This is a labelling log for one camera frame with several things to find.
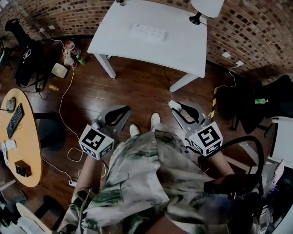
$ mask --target small brown box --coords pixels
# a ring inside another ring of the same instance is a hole
[[[29,177],[32,175],[31,167],[24,161],[20,160],[14,163],[16,167],[16,173],[23,176]]]

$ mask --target brick wall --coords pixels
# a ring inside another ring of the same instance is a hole
[[[196,13],[190,0],[153,0]],[[19,18],[31,38],[93,35],[112,4],[104,0],[13,0],[0,12],[0,37],[9,19]],[[245,65],[236,72],[246,77],[267,78],[293,71],[293,1],[225,0],[220,15],[208,20],[207,59],[230,68],[238,60]],[[232,56],[224,58],[223,52]]]

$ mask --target camouflage shirt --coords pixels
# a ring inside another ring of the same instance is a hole
[[[162,212],[190,234],[228,233],[215,205],[221,200],[226,206],[228,200],[203,191],[209,180],[175,134],[136,135],[113,152],[98,194],[82,190],[73,195],[58,233],[133,234]]]

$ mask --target white box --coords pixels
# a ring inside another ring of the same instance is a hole
[[[223,144],[223,137],[216,122],[213,122],[192,134],[189,137],[189,142],[203,156],[207,156]]]
[[[78,143],[83,151],[97,160],[114,148],[114,139],[90,125],[84,129]]]

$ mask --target shoe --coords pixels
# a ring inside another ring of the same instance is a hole
[[[151,129],[153,126],[155,126],[156,124],[159,124],[161,122],[161,118],[159,116],[158,113],[153,113],[152,117],[151,117]]]
[[[140,133],[138,127],[135,124],[130,125],[129,132],[131,137],[134,137]]]

